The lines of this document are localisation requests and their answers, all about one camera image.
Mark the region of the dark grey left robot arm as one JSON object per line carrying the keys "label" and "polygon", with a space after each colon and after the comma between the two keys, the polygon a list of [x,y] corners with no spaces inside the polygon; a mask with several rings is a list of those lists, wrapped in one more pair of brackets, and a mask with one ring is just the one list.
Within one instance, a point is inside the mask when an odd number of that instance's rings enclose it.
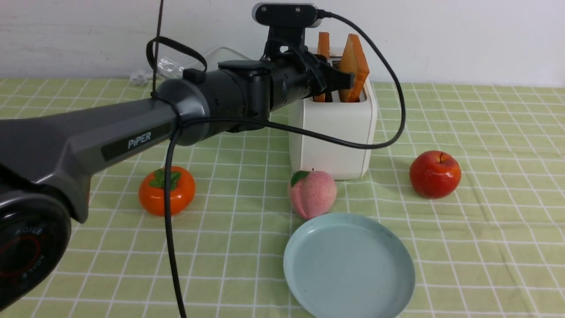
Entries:
{"label": "dark grey left robot arm", "polygon": [[1,309],[38,286],[60,262],[71,220],[85,222],[93,175],[172,137],[188,146],[223,132],[260,129],[272,111],[353,86],[354,75],[324,56],[277,53],[266,61],[225,61],[187,69],[157,98],[44,117],[2,120]]}

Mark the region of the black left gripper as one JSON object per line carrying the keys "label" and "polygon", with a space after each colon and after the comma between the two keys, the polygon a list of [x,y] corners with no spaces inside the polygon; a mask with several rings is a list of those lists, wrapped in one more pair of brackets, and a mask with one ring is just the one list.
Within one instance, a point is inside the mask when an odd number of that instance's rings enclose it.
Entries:
{"label": "black left gripper", "polygon": [[270,61],[231,60],[218,68],[244,81],[242,116],[268,121],[273,111],[313,96],[318,88],[315,71],[322,74],[321,94],[353,87],[355,73],[340,71],[308,51],[303,57],[288,51]]}

